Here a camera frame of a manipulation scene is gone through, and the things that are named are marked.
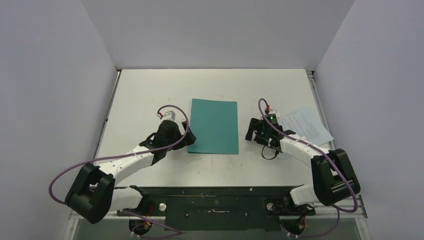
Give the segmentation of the teal folder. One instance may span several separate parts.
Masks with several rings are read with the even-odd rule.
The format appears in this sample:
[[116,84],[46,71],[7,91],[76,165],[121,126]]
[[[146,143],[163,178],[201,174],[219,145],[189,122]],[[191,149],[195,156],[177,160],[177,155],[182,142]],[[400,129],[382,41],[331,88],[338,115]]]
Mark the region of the teal folder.
[[193,98],[189,123],[196,140],[188,153],[239,154],[237,102]]

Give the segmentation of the printed white paper sheet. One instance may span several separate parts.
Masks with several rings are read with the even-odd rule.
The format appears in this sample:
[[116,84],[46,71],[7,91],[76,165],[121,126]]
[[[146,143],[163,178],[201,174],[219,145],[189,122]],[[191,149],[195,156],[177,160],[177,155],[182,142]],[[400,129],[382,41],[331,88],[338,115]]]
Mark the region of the printed white paper sheet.
[[279,123],[284,130],[291,130],[315,145],[323,145],[334,140],[319,116],[309,106],[300,107],[294,112],[283,115]]

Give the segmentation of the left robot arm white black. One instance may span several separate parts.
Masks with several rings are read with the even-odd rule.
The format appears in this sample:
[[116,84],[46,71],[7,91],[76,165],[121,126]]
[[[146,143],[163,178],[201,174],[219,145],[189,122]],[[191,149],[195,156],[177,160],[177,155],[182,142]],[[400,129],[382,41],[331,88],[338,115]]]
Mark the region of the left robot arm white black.
[[184,132],[175,121],[163,120],[156,132],[123,157],[100,165],[84,164],[65,197],[65,205],[91,224],[118,210],[131,209],[136,215],[144,215],[149,210],[149,201],[143,198],[147,193],[135,185],[118,188],[117,184],[156,164],[167,152],[193,145],[195,135],[186,121],[182,126]]

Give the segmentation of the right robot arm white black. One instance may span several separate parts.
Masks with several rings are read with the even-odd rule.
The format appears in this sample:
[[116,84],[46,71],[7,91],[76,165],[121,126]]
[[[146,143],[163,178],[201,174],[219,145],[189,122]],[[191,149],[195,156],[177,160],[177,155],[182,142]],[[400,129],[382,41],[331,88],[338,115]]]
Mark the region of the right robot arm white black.
[[284,211],[290,215],[300,211],[304,204],[333,206],[361,190],[346,151],[323,148],[292,130],[283,130],[275,114],[251,118],[245,139],[273,149],[276,155],[292,156],[311,169],[312,184],[292,188],[290,196],[282,201]]

